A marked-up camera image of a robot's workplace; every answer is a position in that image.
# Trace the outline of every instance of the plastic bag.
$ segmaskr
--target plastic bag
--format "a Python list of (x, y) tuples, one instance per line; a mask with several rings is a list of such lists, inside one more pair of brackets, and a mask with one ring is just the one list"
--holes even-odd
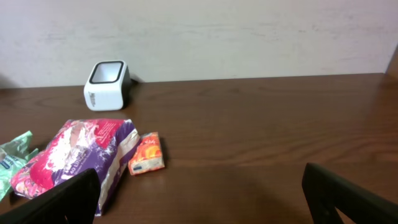
[[(31, 179), (26, 180), (37, 184), (40, 190), (47, 190), (94, 168), (101, 184), (96, 215), (101, 215), (140, 141), (131, 120), (69, 120), (28, 167)], [(40, 190), (32, 192), (40, 195)]]
[(0, 200), (11, 191), (11, 178), (38, 153), (38, 149), (29, 153), (31, 140), (32, 133), (28, 131), (0, 146)]

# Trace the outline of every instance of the green plastic bag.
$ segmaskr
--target green plastic bag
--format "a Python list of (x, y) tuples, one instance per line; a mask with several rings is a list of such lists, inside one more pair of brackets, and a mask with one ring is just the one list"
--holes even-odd
[(0, 201), (12, 190), (12, 176), (39, 152), (35, 149), (29, 153), (31, 140), (32, 133), (28, 131), (0, 146)]

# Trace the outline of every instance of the brown table surface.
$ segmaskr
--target brown table surface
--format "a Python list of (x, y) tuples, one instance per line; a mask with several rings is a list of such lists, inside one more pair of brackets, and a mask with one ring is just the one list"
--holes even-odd
[[(143, 83), (120, 111), (83, 87), (0, 90), (0, 142), (31, 130), (43, 149), (68, 119), (158, 131), (167, 168), (125, 173), (95, 223), (311, 223), (301, 189), (317, 162), (398, 202), (398, 80), (383, 74)], [(1, 203), (1, 213), (25, 202)]]

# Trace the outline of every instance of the packaging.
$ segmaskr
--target packaging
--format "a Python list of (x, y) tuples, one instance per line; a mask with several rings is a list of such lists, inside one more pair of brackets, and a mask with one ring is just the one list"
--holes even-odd
[(142, 135), (142, 142), (134, 157), (129, 161), (130, 174), (142, 174), (163, 167), (163, 155), (158, 133)]
[(30, 178), (30, 168), (43, 156), (43, 153), (44, 151), (40, 152), (12, 177), (10, 184), (15, 194), (32, 199), (48, 191), (48, 189), (39, 186)]
[(38, 149), (29, 153), (31, 140), (32, 133), (28, 131), (0, 146), (0, 200), (11, 191), (12, 176), (38, 153)]
[[(101, 184), (96, 211), (96, 216), (99, 216), (140, 141), (131, 120), (69, 120), (28, 168), (31, 179), (27, 180), (48, 190), (86, 169), (94, 168)], [(42, 194), (40, 189), (32, 192)]]

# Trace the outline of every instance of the orange snack packet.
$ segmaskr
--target orange snack packet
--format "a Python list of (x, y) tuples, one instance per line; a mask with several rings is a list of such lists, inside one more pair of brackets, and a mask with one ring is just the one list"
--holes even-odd
[(129, 161), (128, 167), (131, 175), (142, 174), (164, 167), (159, 135), (157, 133), (149, 133), (142, 135), (141, 138), (141, 144)]

